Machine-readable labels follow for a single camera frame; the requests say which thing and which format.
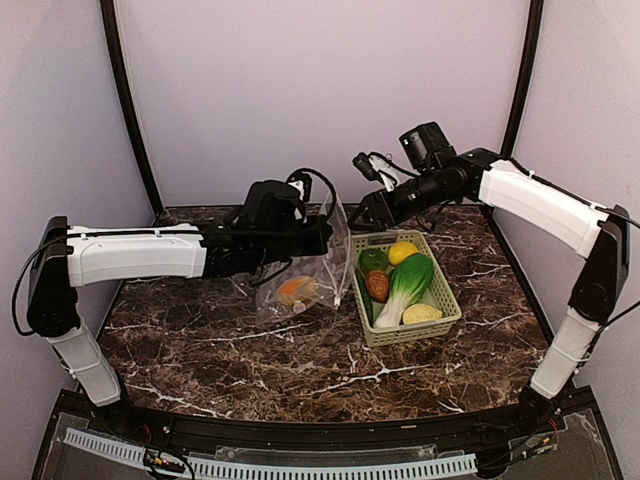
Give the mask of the green white bok choy toy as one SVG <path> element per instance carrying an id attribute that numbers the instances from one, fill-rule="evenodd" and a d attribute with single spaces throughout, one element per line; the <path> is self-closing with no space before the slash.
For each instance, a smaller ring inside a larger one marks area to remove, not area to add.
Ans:
<path id="1" fill-rule="evenodd" d="M 434 275 L 433 260 L 421 253 L 407 257 L 393 272 L 390 294 L 373 326 L 397 327 L 404 311 L 416 304 L 429 288 Z"/>

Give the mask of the orange yellow toy food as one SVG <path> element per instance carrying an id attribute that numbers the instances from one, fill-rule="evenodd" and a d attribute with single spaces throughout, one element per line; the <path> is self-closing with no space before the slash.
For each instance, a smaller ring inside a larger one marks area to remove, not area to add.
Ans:
<path id="1" fill-rule="evenodd" d="M 298 276 L 284 282 L 277 290 L 277 298 L 284 307 L 300 314 L 315 305 L 320 299 L 319 286 L 310 276 Z"/>

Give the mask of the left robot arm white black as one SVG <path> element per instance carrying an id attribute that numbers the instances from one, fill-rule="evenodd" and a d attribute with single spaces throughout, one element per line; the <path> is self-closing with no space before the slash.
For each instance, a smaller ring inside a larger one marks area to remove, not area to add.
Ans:
<path id="1" fill-rule="evenodd" d="M 57 352 L 101 417 L 120 436 L 141 427 L 140 412 L 77 310 L 80 287 L 151 277 L 228 278 L 272 263 L 327 253 L 333 233 L 324 215 L 271 229 L 193 225 L 139 229 L 71 227 L 52 218 L 19 277 L 29 281 L 27 330 Z"/>

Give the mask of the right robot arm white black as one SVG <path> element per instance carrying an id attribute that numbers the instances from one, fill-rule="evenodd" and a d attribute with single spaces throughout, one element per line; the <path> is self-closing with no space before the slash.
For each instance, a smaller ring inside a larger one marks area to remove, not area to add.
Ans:
<path id="1" fill-rule="evenodd" d="M 436 204 L 467 199 L 525 220 L 584 258 L 560 329 L 510 413 L 517 432 L 534 432 L 618 318 L 614 308 L 629 271 L 633 222 L 628 212 L 575 196 L 484 148 L 458 154 L 445 147 L 428 153 L 404 183 L 385 172 L 392 163 L 375 152 L 358 154 L 353 164 L 367 180 L 384 186 L 361 200 L 349 221 L 355 230 L 384 231 Z"/>

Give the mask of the clear zip top bag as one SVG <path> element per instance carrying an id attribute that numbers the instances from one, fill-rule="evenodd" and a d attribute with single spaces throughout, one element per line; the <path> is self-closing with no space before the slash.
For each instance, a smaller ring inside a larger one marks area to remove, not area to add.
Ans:
<path id="1" fill-rule="evenodd" d="M 340 200 L 336 201 L 328 225 L 333 233 L 326 254 L 296 257 L 289 263 L 277 262 L 266 268 L 256 287 L 258 326 L 283 322 L 316 305 L 339 308 L 356 263 L 355 241 Z"/>

